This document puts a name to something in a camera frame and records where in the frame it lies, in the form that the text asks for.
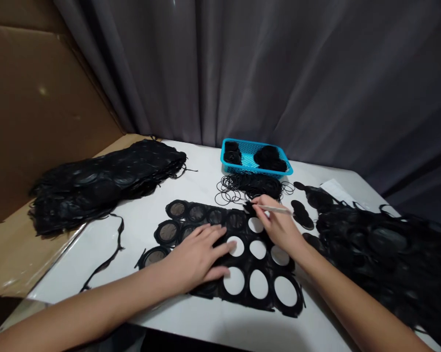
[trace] table surface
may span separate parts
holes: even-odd
[[[185,152],[189,157],[187,167],[198,172],[187,171],[179,179],[164,181],[153,195],[120,203],[114,213],[124,218],[125,230],[121,244],[125,250],[118,253],[107,269],[93,277],[91,287],[104,285],[136,271],[134,265],[144,249],[157,245],[154,231],[159,223],[168,219],[165,206],[171,201],[182,199],[216,205],[216,185],[225,175],[220,162],[220,149],[175,141],[164,143]],[[290,163],[294,173],[282,180],[291,183],[299,181],[304,185],[318,187],[334,178],[354,199],[371,211],[377,212],[379,205],[386,204],[353,171],[297,161]],[[318,214],[307,203],[305,192],[295,190],[292,195],[284,195],[283,204],[290,208],[290,202],[294,199],[301,201],[310,217],[317,220]],[[241,205],[231,203],[225,208],[241,209]],[[114,217],[89,223],[28,298],[55,304],[77,294],[94,269],[114,252],[119,223],[120,219]],[[318,236],[316,229],[308,232]],[[297,319],[285,317],[278,311],[256,310],[219,298],[208,300],[182,295],[139,314],[132,322],[250,351],[357,351],[306,279],[299,276],[298,281],[304,287],[307,308]]]

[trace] curtain fold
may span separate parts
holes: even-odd
[[[436,217],[441,0],[54,1],[129,132],[276,144]]]

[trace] cardboard box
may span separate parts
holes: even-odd
[[[73,238],[35,237],[33,182],[122,135],[65,36],[0,26],[0,295],[25,297]]]
[[[103,149],[101,156],[146,137],[127,134]],[[29,204],[0,223],[0,296],[25,298],[78,236],[75,231],[53,239],[36,237]]]
[[[0,25],[68,34],[52,0],[0,0]]]

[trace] round mesh disc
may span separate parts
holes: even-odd
[[[205,208],[202,204],[192,204],[188,211],[188,218],[193,222],[200,222],[205,217]]]
[[[175,203],[170,208],[170,213],[172,213],[173,216],[180,216],[185,212],[185,205],[183,203]]]
[[[159,236],[163,241],[169,242],[176,236],[177,228],[175,224],[168,223],[162,226],[159,232]]]
[[[141,258],[139,258],[137,262],[137,266],[139,267],[139,270],[141,270],[147,266],[161,261],[168,256],[169,253],[170,250],[166,247],[158,246],[151,248],[142,254]]]
[[[219,209],[211,209],[207,213],[207,220],[211,223],[211,225],[222,223],[222,212]]]
[[[182,242],[185,238],[187,238],[196,228],[194,226],[186,226],[181,231],[181,241]]]
[[[146,260],[144,261],[144,267],[148,267],[154,263],[157,263],[164,259],[167,255],[163,253],[162,251],[156,251],[152,252],[146,257]]]
[[[245,225],[245,215],[241,211],[231,210],[227,215],[227,224],[230,228],[240,230]]]

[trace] blue plastic basket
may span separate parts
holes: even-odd
[[[242,152],[242,165],[230,164],[224,161],[226,142],[238,143],[240,152]],[[273,146],[273,147],[276,147],[278,149],[279,158],[281,158],[286,162],[287,164],[286,172],[279,172],[279,171],[272,171],[272,170],[265,170],[258,168],[258,164],[255,162],[255,160],[253,160],[253,156],[258,150],[260,150],[262,147],[267,145],[272,145],[272,144],[250,142],[250,141],[244,141],[241,139],[233,139],[233,138],[224,139],[222,142],[222,152],[220,154],[220,161],[222,162],[222,164],[224,164],[224,171],[234,174],[241,174],[245,171],[250,171],[256,174],[268,175],[277,179],[280,179],[283,176],[291,175],[294,172],[294,170],[292,169],[289,160],[287,159],[286,153],[284,153],[284,151],[278,146]]]

